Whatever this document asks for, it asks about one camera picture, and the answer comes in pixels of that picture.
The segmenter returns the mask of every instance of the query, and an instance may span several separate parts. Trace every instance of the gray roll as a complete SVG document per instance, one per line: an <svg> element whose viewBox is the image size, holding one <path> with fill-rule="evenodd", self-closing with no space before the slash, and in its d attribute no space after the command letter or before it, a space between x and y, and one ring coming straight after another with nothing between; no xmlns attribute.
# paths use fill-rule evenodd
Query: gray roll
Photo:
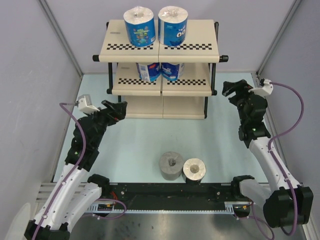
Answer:
<svg viewBox="0 0 320 240"><path fill-rule="evenodd" d="M183 179L187 184L197 185L206 174L206 165L199 158L191 158L183 165Z"/></svg>
<svg viewBox="0 0 320 240"><path fill-rule="evenodd" d="M165 180L176 180L182 173L184 159L179 153L168 151L164 153L159 161L160 172Z"/></svg>

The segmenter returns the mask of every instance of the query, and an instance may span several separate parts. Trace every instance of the roll hole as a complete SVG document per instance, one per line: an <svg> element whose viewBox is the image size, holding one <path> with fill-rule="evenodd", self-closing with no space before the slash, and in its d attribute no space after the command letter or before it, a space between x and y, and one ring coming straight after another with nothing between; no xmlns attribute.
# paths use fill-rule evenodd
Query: roll hole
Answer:
<svg viewBox="0 0 320 240"><path fill-rule="evenodd" d="M168 160L168 162L169 162L169 166L170 167L173 167L174 165L176 165L176 160L175 159L173 159L173 158L170 158L169 160Z"/></svg>
<svg viewBox="0 0 320 240"><path fill-rule="evenodd" d="M197 172L199 172L199 166L194 164L190 167L190 171L193 173L193 174L196 174Z"/></svg>

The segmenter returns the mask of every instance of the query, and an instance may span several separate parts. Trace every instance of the checkerboard pattern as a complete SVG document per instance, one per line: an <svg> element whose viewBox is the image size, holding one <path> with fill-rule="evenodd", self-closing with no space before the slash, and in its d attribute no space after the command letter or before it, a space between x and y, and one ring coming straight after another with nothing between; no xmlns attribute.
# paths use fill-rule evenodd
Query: checkerboard pattern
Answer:
<svg viewBox="0 0 320 240"><path fill-rule="evenodd" d="M156 85L156 81L142 81L139 78L119 78L119 84L126 84L126 85Z"/></svg>
<svg viewBox="0 0 320 240"><path fill-rule="evenodd" d="M165 46L164 49L171 49L171 50L212 50L211 43L200 43L200 44L181 44L179 46Z"/></svg>
<svg viewBox="0 0 320 240"><path fill-rule="evenodd" d="M129 43L127 43L127 44L108 43L106 49L107 50L148 50L148 49L152 50L152 49L154 49L153 46L154 46L153 43L151 45L145 46L145 47L136 47L136 46L133 46Z"/></svg>
<svg viewBox="0 0 320 240"><path fill-rule="evenodd" d="M207 82L205 79L178 79L176 81L168 80L167 85L205 86Z"/></svg>

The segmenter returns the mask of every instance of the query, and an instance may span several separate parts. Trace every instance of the gray wall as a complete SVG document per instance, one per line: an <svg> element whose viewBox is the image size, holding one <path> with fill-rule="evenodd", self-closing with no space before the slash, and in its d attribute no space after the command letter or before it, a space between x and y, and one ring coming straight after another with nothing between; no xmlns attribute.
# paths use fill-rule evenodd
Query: gray wall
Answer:
<svg viewBox="0 0 320 240"><path fill-rule="evenodd" d="M256 71L294 0L47 0L84 73L106 73L105 63L92 61L99 54L106 22L122 19L126 10L140 5L156 18L161 8L181 6L189 19L214 19L220 23L219 53L229 62L218 71Z"/></svg>
<svg viewBox="0 0 320 240"><path fill-rule="evenodd" d="M314 193L313 214L320 226L320 1L302 1L262 77L299 91L305 103L301 124L281 145L290 171ZM300 102L289 90L275 87L268 99L278 132L291 127L300 114Z"/></svg>
<svg viewBox="0 0 320 240"><path fill-rule="evenodd" d="M0 2L0 239L50 180L80 77L36 0Z"/></svg>

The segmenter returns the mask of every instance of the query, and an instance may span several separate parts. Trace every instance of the shelving unit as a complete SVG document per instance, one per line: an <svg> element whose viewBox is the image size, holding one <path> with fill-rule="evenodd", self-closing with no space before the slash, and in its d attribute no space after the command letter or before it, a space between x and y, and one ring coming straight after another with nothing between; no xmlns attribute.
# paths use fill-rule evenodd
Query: shelving unit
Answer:
<svg viewBox="0 0 320 240"><path fill-rule="evenodd" d="M156 41L147 47L129 43L124 20L111 20L99 55L93 61L108 63L108 94L121 96L128 102L128 118L205 119L208 97L216 95L216 63L227 62L219 55L219 23L213 20L188 20L182 45L170 47ZM154 82L139 79L136 63L185 63L177 81L159 76ZM117 63L115 80L113 63Z"/></svg>

